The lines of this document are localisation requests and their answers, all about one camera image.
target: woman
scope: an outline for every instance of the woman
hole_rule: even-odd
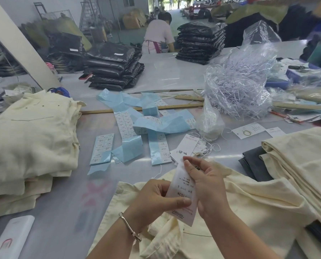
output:
[[[160,13],[158,19],[150,22],[146,29],[142,53],[162,53],[161,43],[167,43],[170,52],[174,52],[174,37],[171,33],[171,14]]]
[[[195,181],[198,212],[225,259],[280,259],[230,209],[222,174],[209,162],[196,157],[183,157],[188,174]],[[150,180],[123,213],[136,234],[165,211],[188,207],[188,198],[165,198],[169,181]],[[134,237],[119,218],[98,242],[87,259],[128,259]]]

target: silver bangle bracelet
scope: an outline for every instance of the silver bangle bracelet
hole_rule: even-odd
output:
[[[128,229],[131,231],[132,236],[133,236],[136,240],[138,240],[139,242],[141,242],[141,238],[140,238],[139,235],[137,235],[137,234],[133,231],[133,229],[129,226],[127,220],[123,217],[123,213],[122,213],[122,212],[119,212],[118,215],[119,215],[119,217],[125,222],[126,226],[127,226]]]

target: worktable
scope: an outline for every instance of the worktable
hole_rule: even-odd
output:
[[[280,51],[287,53],[289,57],[298,58],[301,54],[295,54],[294,47],[302,44],[302,41],[287,42],[289,47],[282,50],[286,44],[280,44]],[[142,57],[142,61],[150,65],[156,65],[166,70],[170,70],[170,65],[179,65],[179,60],[172,57],[172,54],[160,54],[162,59],[153,60],[151,57]],[[149,76],[150,90],[159,89],[200,89],[204,87],[203,71],[206,66],[196,65],[192,63],[183,62],[184,65],[193,65],[191,70],[185,70],[186,67],[181,69],[181,75],[174,72],[162,73],[159,71],[157,76]],[[145,68],[144,74],[148,76],[148,67]],[[177,85],[161,86],[165,80],[171,80],[169,77],[175,77],[177,74]],[[73,98],[82,100],[87,103],[83,110],[95,110],[106,108],[104,104],[96,100],[96,95],[100,91],[88,89],[88,84],[83,84],[78,80],[80,74],[67,74],[64,75],[63,86],[69,90]],[[19,80],[30,79],[28,76],[19,77]],[[185,81],[195,79],[186,88]],[[16,82],[16,77],[6,78],[0,84],[4,86],[7,83]],[[146,80],[142,81],[143,84],[138,83],[134,91],[142,91],[140,86],[145,87]],[[193,94],[192,91],[174,92],[175,94]],[[189,101],[177,100],[174,98],[165,99],[168,104],[185,104]],[[201,108],[189,109],[189,111],[198,117],[202,112]],[[222,115],[227,128],[234,129],[242,125],[254,122],[251,119],[244,121],[237,121],[229,116]],[[268,115],[265,119],[259,121],[265,128],[279,127],[285,133],[292,133],[303,129],[308,129],[313,125],[310,123],[289,124],[281,117]],[[103,218],[103,215],[109,205],[109,202],[115,192],[116,184],[118,181],[134,184],[137,182],[145,182],[150,178],[156,176],[161,171],[160,165],[151,165],[150,149],[148,145],[147,135],[142,135],[144,143],[144,153],[136,160],[128,162],[127,164],[116,164],[112,160],[110,167],[106,172],[96,172],[87,175],[90,167],[89,162],[91,159],[92,150],[94,147],[95,138],[98,135],[114,133],[113,149],[121,145],[122,139],[112,113],[90,114],[82,115],[77,124],[77,136],[80,141],[80,154],[78,161],[78,168],[72,172],[69,178],[54,178],[53,187],[50,193],[43,194],[37,199],[36,207],[32,210],[22,213],[7,215],[0,218],[0,235],[5,228],[7,222],[11,218],[23,215],[33,215],[35,222],[25,243],[23,251],[21,252],[20,259],[84,259],[96,235],[98,226]],[[229,130],[223,132],[223,139],[219,137],[215,143],[221,147],[219,152],[211,152],[210,158],[218,161],[238,172],[244,174],[242,166],[238,159],[242,157],[242,152],[260,146],[260,142],[264,139],[270,138],[266,132],[246,139],[239,139],[235,134],[228,133]],[[175,149],[186,133],[170,134],[167,135],[167,142],[169,150]],[[167,173],[175,168],[174,163],[167,163],[162,165],[162,172],[157,176]],[[289,259],[305,259],[305,255],[295,244],[290,251]]]

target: dark gray fabric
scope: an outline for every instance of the dark gray fabric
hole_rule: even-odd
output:
[[[239,160],[246,174],[258,182],[273,180],[273,177],[267,171],[264,161],[259,157],[265,153],[264,149],[260,146],[242,153],[244,157]],[[321,243],[321,222],[316,220],[308,225],[306,229]]]

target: pink shirt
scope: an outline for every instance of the pink shirt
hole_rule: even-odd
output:
[[[150,22],[146,29],[144,37],[146,41],[174,43],[174,37],[171,33],[170,25],[166,21],[155,19]]]

